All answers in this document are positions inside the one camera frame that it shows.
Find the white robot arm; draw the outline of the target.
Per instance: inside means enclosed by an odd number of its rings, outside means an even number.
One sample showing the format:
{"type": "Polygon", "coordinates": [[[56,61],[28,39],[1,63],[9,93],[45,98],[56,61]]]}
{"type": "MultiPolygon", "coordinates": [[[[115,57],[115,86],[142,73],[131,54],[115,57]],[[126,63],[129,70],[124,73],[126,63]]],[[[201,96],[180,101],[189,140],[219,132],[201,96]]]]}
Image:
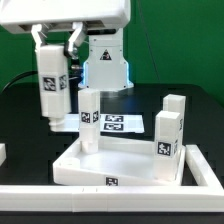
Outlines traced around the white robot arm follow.
{"type": "Polygon", "coordinates": [[[130,19],[130,0],[0,0],[0,26],[31,34],[37,48],[46,44],[48,33],[69,32],[64,53],[75,59],[88,40],[80,86],[101,91],[133,86],[123,57],[123,29],[130,19]]]}

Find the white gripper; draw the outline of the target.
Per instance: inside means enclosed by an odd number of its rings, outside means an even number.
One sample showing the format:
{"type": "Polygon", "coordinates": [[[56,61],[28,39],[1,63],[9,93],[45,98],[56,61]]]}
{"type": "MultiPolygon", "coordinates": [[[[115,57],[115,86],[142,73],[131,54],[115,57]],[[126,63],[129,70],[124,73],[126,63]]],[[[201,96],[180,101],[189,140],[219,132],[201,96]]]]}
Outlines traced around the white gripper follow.
{"type": "Polygon", "coordinates": [[[73,30],[64,46],[64,55],[73,59],[87,28],[124,28],[130,18],[130,0],[0,0],[0,25],[13,34],[31,32],[36,50],[46,44],[49,27],[51,32],[73,30]]]}

